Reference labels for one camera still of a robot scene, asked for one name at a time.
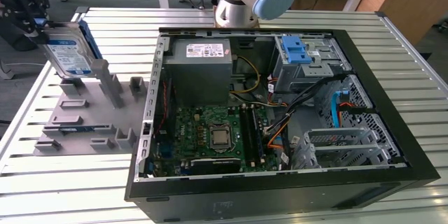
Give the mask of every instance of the gray 3d printed holder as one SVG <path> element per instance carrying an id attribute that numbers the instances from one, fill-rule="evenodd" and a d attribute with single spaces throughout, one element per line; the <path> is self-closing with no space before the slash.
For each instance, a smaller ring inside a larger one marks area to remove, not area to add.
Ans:
<path id="1" fill-rule="evenodd" d="M 36 142 L 36 156 L 132 152 L 148 83 L 142 77 L 120 83 L 107 60 L 94 61 L 91 68 L 100 82 L 62 81 L 64 93 Z"/>

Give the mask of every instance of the sticker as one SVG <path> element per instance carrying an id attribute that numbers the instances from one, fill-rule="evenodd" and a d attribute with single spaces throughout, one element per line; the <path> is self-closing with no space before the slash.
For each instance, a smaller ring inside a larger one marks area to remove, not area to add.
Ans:
<path id="1" fill-rule="evenodd" d="M 79 53 L 76 41 L 51 40 L 47 46 L 64 71 L 72 74 L 90 74 L 92 72 L 84 56 Z"/>
<path id="2" fill-rule="evenodd" d="M 188 44 L 187 58 L 198 57 L 224 57 L 223 44 Z"/>
<path id="3" fill-rule="evenodd" d="M 68 129 L 60 129 L 60 131 L 78 131 L 78 129 L 68 128 Z"/>
<path id="4" fill-rule="evenodd" d="M 290 163 L 290 157 L 287 156 L 287 154 L 284 152 L 282 152 L 282 156 L 280 156 L 283 162 L 286 162 L 286 164 Z"/>
<path id="5" fill-rule="evenodd" d="M 268 92 L 270 92 L 270 93 L 274 93 L 274 87 L 275 87 L 274 84 L 270 83 L 270 84 L 268 84 Z"/>
<path id="6" fill-rule="evenodd" d="M 292 139 L 291 139 L 291 143 L 292 143 L 292 144 L 298 144 L 298 143 L 299 143 L 299 140 L 300 140 L 300 137 L 294 136 Z"/>
<path id="7" fill-rule="evenodd" d="M 318 56 L 320 56 L 319 51 L 308 51 L 308 55 L 318 55 Z"/>

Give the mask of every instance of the ram slot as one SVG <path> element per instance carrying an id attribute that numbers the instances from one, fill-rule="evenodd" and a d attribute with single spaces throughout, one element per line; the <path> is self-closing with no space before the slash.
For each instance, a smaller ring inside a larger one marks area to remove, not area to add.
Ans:
<path id="1" fill-rule="evenodd" d="M 254 121 L 254 125 L 255 125 L 255 140 L 256 140 L 256 146 L 258 146 L 258 150 L 259 150 L 259 161 L 260 161 L 260 163 L 264 163 L 263 142 L 262 142 L 262 134 L 260 134 L 262 125 L 259 124 L 259 118 L 258 118 L 258 115 L 255 113 L 254 105 L 252 105 L 251 109 L 252 109 L 252 121 Z"/>
<path id="2" fill-rule="evenodd" d="M 240 107 L 240 124 L 244 146 L 244 159 L 247 166 L 255 167 L 260 163 L 258 146 L 258 125 L 254 117 L 254 109 L 244 104 Z"/>

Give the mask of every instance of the yellow wire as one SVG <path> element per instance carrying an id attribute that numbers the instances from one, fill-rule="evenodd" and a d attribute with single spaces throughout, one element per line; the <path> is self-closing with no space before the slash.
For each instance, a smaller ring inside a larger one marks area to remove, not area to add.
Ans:
<path id="1" fill-rule="evenodd" d="M 240 94 L 240 93 L 247 93 L 247 92 L 251 92 L 254 89 L 258 88 L 259 84 L 260 84 L 260 73 L 259 73 L 259 70 L 258 68 L 254 66 L 252 62 L 248 61 L 248 59 L 246 59 L 243 56 L 239 56 L 239 58 L 242 58 L 250 65 L 251 67 L 254 68 L 255 72 L 258 73 L 258 82 L 255 83 L 255 86 L 247 90 L 240 90 L 240 91 L 231 91 L 232 94 Z"/>

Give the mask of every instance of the blue drive bay latch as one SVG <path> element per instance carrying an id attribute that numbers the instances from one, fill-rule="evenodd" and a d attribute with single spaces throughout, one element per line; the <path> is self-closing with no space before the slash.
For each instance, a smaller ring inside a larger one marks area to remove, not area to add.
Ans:
<path id="1" fill-rule="evenodd" d="M 307 54 L 307 45 L 298 36 L 283 36 L 283 48 L 290 63 L 312 63 L 314 60 Z"/>

